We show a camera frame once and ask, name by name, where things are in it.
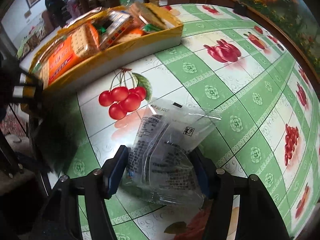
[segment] green and white tablecloth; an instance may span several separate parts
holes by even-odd
[[[184,22],[181,44],[125,68],[146,78],[153,97],[219,109],[222,120],[199,148],[232,175],[257,174],[290,236],[296,236],[320,194],[319,101],[299,64],[266,29],[230,8],[214,8],[218,13],[198,4],[172,6]],[[226,51],[218,60],[212,56],[215,47],[224,46],[221,42],[237,48],[232,47],[237,61],[235,54]],[[102,166],[121,144],[133,143],[147,102],[142,101],[139,110],[117,122],[109,117],[109,107],[98,102],[99,94],[109,90],[119,72],[101,77],[56,107],[58,122],[78,147],[65,170],[71,178]],[[125,79],[125,85],[132,88],[131,76],[126,74]],[[119,82],[118,75],[112,87]],[[292,158],[285,163],[285,137],[290,127],[298,130],[298,136],[296,141],[292,139],[294,150],[288,153]],[[84,239],[91,239],[83,197],[79,206]],[[203,230],[196,228],[196,218],[203,216],[197,208],[147,203],[121,188],[106,206],[121,240],[200,239],[195,230]],[[238,206],[239,197],[235,196],[234,210]],[[168,228],[182,221],[188,228],[194,226],[193,232],[179,234],[174,226]],[[259,226],[268,230],[268,225]],[[234,235],[230,232],[228,239]]]

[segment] white wall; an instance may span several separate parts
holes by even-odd
[[[29,10],[26,0],[14,0],[4,15],[1,23],[13,44],[18,48],[23,37],[28,35],[32,26],[39,23],[41,13],[46,10],[44,0],[40,0],[30,8],[31,15],[25,19]]]

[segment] yellow box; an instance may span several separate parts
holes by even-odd
[[[94,56],[82,61],[78,65],[66,71],[63,75],[57,78],[51,85],[44,89],[42,99],[44,104],[54,101],[55,98],[61,98],[67,94],[76,92],[80,88],[88,85],[96,79],[104,76],[111,71],[122,67],[130,62],[133,62],[142,57],[151,55],[153,53],[162,51],[164,49],[178,46],[181,41],[183,23],[164,8],[157,7],[152,3],[145,4],[161,19],[167,22],[171,28],[151,33],[131,41],[117,44],[108,49],[105,49]],[[125,10],[123,6],[112,8],[113,10]],[[87,21],[79,21],[70,28]],[[36,62],[43,54],[43,52],[61,35],[70,31],[69,28],[58,31],[57,36],[47,42],[35,55],[31,62],[29,72],[31,73],[36,65]],[[33,97],[34,91],[31,88],[23,88],[23,96]],[[21,104],[22,111],[30,114],[28,106]]]

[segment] person in dark clothing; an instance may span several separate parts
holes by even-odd
[[[65,26],[67,23],[63,20],[63,15],[62,15],[62,7],[65,6],[64,1],[63,0],[44,0],[44,2],[47,10],[55,16],[61,28]]]

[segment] silver bolt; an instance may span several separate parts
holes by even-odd
[[[67,175],[62,175],[62,176],[59,178],[59,180],[60,180],[61,182],[64,182],[64,181],[66,181],[67,179],[69,179],[69,177],[68,177]]]
[[[259,179],[259,177],[255,174],[251,174],[250,179],[252,179],[253,181],[257,181]]]
[[[225,173],[224,169],[216,169],[216,173],[222,175]]]
[[[95,169],[92,173],[94,175],[100,175],[102,173],[102,169]]]

